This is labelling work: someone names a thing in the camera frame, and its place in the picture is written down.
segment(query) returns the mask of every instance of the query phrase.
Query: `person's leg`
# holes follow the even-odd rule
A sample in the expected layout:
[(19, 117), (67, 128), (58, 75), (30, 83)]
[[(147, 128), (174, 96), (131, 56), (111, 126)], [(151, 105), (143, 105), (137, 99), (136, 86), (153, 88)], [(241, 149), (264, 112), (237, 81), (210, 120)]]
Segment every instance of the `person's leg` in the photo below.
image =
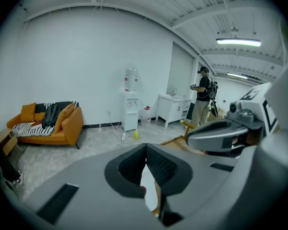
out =
[(199, 126), (202, 116), (200, 101), (195, 101), (194, 109), (192, 112), (191, 124), (195, 127)]
[(207, 123), (208, 113), (209, 113), (209, 102), (203, 102), (200, 125)]
[(0, 145), (0, 167), (2, 170), (2, 175), (6, 180), (10, 182), (19, 180), (20, 178), (19, 172), (16, 171), (14, 167), (11, 165), (11, 163), (8, 161), (1, 145)]

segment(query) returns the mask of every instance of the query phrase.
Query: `fluorescent light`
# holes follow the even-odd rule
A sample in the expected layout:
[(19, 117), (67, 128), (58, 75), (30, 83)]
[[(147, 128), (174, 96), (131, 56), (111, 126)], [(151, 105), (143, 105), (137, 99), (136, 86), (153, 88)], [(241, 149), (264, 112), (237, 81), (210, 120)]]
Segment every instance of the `fluorescent light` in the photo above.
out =
[(238, 78), (243, 78), (243, 79), (248, 79), (247, 77), (244, 77), (244, 76), (241, 76), (241, 75), (237, 75), (237, 74), (232, 74), (232, 73), (228, 73), (227, 75), (238, 77)]
[(260, 47), (261, 42), (254, 39), (245, 39), (245, 38), (218, 38), (216, 40), (217, 44), (240, 44), (240, 45), (249, 45)]

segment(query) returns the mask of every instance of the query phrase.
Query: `faucet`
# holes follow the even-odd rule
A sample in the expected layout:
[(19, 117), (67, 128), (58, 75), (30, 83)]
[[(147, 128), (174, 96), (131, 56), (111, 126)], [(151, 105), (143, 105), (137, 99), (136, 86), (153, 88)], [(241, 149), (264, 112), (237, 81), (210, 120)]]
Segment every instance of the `faucet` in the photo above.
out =
[(174, 90), (173, 90), (173, 93), (171, 94), (171, 96), (176, 95), (175, 90), (176, 90), (176, 92), (177, 92), (178, 89), (174, 89)]

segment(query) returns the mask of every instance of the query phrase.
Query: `marble tile floor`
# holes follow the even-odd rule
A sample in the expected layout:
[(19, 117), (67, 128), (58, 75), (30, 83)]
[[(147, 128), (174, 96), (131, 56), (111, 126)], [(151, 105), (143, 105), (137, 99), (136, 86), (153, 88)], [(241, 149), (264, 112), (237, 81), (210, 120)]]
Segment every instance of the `marble tile floor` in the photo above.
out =
[[(126, 146), (141, 143), (160, 144), (185, 132), (185, 127), (179, 121), (170, 123), (166, 129), (164, 124), (163, 120), (151, 121), (151, 124), (146, 125), (139, 123), (139, 138)], [(121, 137), (121, 132), (116, 126), (114, 128)], [(132, 140), (133, 131), (127, 133), (131, 135), (128, 141)], [(23, 202), (35, 188), (73, 162), (102, 152), (120, 149), (120, 140), (111, 126), (82, 130), (77, 143), (80, 150), (75, 146), (65, 145), (19, 144), (24, 153), (14, 149), (9, 156), (14, 168), (21, 169), (24, 173), (24, 185), (17, 185), (14, 188), (19, 200)]]

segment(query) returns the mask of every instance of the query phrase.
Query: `yellow bottle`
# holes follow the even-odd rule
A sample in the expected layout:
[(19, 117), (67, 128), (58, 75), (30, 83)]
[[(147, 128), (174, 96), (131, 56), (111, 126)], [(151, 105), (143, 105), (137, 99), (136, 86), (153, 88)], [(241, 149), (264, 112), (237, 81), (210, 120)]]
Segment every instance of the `yellow bottle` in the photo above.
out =
[(139, 138), (139, 131), (136, 129), (133, 133), (133, 139), (138, 139)]

